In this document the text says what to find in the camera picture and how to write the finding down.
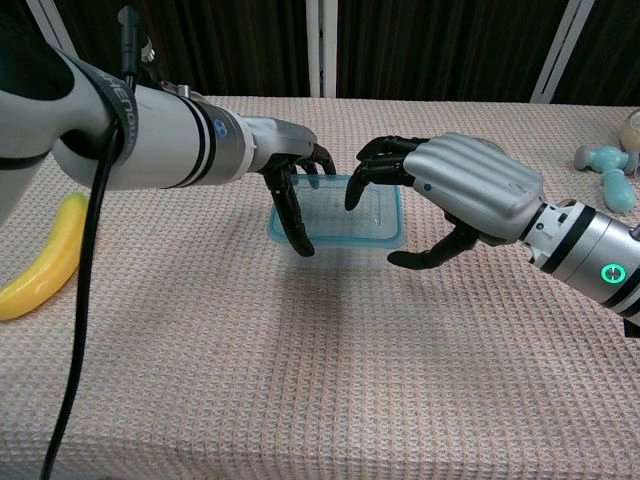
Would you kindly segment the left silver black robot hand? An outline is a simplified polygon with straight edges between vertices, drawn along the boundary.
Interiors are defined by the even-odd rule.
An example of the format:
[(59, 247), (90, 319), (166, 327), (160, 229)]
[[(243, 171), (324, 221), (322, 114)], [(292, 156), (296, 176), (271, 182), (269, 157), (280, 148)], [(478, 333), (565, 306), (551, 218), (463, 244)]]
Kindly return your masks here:
[(317, 168), (334, 175), (333, 159), (318, 144), (314, 132), (303, 125), (271, 117), (246, 116), (244, 120), (255, 144), (249, 171), (263, 177), (291, 247), (300, 256), (311, 257), (315, 250), (306, 233), (291, 176), (302, 168), (311, 187), (317, 189)]

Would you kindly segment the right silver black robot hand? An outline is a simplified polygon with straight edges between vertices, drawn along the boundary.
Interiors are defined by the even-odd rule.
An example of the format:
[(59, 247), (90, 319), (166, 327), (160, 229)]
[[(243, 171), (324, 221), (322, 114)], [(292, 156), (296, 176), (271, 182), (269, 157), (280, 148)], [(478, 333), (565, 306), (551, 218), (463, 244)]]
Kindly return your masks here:
[(454, 229), (431, 248), (394, 251), (396, 266), (424, 270), (441, 266), (472, 249), (477, 241), (490, 246), (513, 244), (543, 207), (542, 175), (487, 143), (448, 132), (430, 139), (377, 137), (356, 155), (344, 205), (359, 203), (367, 185), (402, 185), (438, 206)]

